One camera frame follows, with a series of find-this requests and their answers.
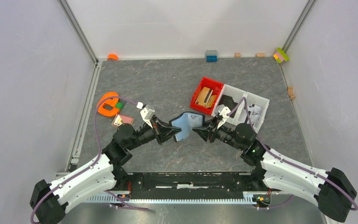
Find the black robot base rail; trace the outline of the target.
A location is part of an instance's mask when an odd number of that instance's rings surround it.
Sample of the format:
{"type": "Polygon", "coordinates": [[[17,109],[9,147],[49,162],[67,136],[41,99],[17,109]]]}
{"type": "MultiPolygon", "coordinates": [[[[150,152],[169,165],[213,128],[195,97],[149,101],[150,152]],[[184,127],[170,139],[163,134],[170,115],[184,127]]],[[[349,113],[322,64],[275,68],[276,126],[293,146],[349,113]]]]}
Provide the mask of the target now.
{"type": "Polygon", "coordinates": [[[111,191],[128,191],[132,199],[240,199],[243,192],[270,189],[250,172],[134,172],[111,191]]]}

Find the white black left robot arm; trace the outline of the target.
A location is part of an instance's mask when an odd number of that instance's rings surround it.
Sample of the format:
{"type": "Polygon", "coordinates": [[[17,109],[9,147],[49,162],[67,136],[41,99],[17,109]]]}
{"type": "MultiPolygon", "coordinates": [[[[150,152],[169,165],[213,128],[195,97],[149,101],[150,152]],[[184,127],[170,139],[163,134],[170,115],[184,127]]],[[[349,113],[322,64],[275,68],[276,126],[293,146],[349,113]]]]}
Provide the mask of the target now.
{"type": "Polygon", "coordinates": [[[90,162],[51,183],[41,180],[35,184],[30,200],[31,223],[35,223],[36,217],[39,224],[57,224],[66,213],[91,196],[113,188],[123,190],[129,184],[129,175],[123,165],[132,157],[130,150],[153,140],[162,144],[179,132],[181,128],[156,116],[139,130],[131,124],[122,124],[112,141],[90,162]]]}

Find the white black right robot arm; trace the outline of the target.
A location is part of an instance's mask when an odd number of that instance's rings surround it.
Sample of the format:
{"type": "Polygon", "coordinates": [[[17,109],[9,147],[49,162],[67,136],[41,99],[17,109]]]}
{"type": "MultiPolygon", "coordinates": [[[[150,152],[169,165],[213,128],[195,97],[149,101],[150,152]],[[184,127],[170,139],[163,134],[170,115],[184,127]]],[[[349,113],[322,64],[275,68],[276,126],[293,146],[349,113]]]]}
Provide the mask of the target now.
{"type": "Polygon", "coordinates": [[[218,127],[213,119],[194,127],[203,140],[215,140],[242,151],[241,158],[254,167],[250,183],[255,190],[276,189],[300,197],[327,217],[344,223],[351,210],[357,210],[357,192],[345,173],[324,170],[293,160],[257,139],[250,124],[240,123],[234,129],[218,127]]]}

